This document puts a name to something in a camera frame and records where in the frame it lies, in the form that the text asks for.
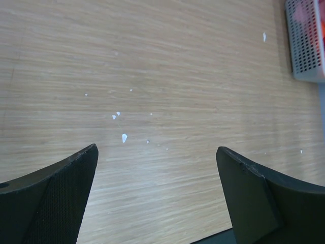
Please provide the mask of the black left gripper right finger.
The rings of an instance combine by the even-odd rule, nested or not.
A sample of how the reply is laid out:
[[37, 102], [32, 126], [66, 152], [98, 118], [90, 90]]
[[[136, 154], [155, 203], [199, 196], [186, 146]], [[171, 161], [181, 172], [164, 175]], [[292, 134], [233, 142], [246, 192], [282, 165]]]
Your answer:
[[216, 162], [237, 243], [324, 243], [324, 187], [219, 147]]

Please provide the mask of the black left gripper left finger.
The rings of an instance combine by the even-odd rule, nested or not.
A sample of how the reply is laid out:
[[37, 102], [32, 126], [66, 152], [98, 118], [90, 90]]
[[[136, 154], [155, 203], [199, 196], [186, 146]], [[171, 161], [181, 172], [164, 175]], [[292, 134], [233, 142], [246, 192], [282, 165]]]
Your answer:
[[98, 157], [91, 144], [1, 183], [1, 243], [76, 243]]

